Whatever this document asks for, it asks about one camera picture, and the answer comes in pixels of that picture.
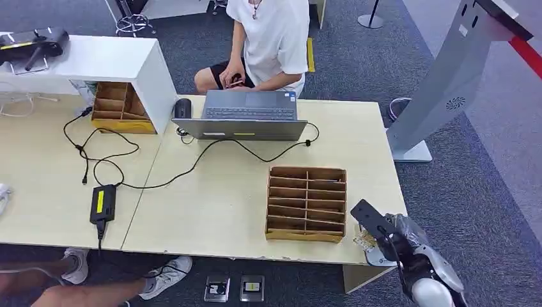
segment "necklace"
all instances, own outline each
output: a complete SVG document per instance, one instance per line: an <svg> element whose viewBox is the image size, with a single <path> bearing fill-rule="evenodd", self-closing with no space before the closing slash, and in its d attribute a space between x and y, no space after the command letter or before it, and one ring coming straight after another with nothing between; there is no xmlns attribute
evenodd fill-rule
<svg viewBox="0 0 542 307"><path fill-rule="evenodd" d="M252 5L254 6L254 13L252 15L252 19L256 20L258 19L258 16L256 16L256 13L258 12L259 5L261 4L262 0L259 0L258 4L256 4L257 0L254 0L252 2Z"/></svg>

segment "kiosk stand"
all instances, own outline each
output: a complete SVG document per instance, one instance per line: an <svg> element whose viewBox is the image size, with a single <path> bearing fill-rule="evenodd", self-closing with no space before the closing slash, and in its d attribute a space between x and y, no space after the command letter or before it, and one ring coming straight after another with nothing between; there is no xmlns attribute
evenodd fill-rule
<svg viewBox="0 0 542 307"><path fill-rule="evenodd" d="M425 80L387 138L395 161L429 162L424 138L474 101L492 42L532 38L503 0L462 0Z"/></svg>

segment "light wood tabletop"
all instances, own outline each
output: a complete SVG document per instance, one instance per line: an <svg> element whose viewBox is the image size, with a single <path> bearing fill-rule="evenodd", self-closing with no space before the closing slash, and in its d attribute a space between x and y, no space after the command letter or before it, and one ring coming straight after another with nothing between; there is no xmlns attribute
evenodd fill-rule
<svg viewBox="0 0 542 307"><path fill-rule="evenodd" d="M183 97L191 99L194 117L198 117L205 97ZM237 144L218 143L204 154L192 173L167 187L145 190L122 250L366 264L363 250L353 243L357 223L349 214L346 236L339 244L265 238L271 166L343 168L348 184L348 212L364 198L383 214L406 214L377 103L299 100L298 117L320 129L320 137L310 147L297 146L278 160L263 163ZM195 140L184 145L175 130L176 125L170 123L148 185L164 183L190 169L210 143ZM315 135L315 129L308 125L300 140ZM290 143L243 144L269 159Z"/></svg>
<svg viewBox="0 0 542 307"><path fill-rule="evenodd" d="M45 246L97 247L97 231L89 222L92 190L98 186L92 175L82 185L84 159L64 137L63 126L81 113L79 96L60 95L59 102L36 99L35 111L24 118L0 116L0 182L11 187L10 202L0 216L0 242ZM19 102L5 112L27 111ZM68 127L68 134L82 144L94 130L90 116ZM131 184L143 185L157 153L160 137L127 135L140 151L114 160ZM90 157L102 158L133 149L119 136L97 133L88 143ZM98 178L115 184L120 174L101 163ZM118 189L115 220L108 223L103 247L120 249L136 209L141 190Z"/></svg>

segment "cardboard compartment box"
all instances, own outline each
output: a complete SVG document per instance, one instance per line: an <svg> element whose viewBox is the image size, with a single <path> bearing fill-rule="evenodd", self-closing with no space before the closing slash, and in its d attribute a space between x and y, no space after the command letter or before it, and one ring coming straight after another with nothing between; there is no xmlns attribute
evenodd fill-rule
<svg viewBox="0 0 542 307"><path fill-rule="evenodd" d="M345 236L344 169L274 166L267 190L267 239L338 243Z"/></svg>
<svg viewBox="0 0 542 307"><path fill-rule="evenodd" d="M130 83L99 82L91 121L96 128L119 133L156 134Z"/></svg>

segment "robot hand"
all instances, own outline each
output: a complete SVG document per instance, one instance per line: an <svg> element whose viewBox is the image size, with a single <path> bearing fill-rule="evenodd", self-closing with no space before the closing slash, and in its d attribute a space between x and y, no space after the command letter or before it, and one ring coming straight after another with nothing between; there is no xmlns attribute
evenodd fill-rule
<svg viewBox="0 0 542 307"><path fill-rule="evenodd" d="M375 238L384 257L397 263L403 292L413 302L420 307L467 307L463 283L415 222L402 215L383 217L365 200L350 214Z"/></svg>

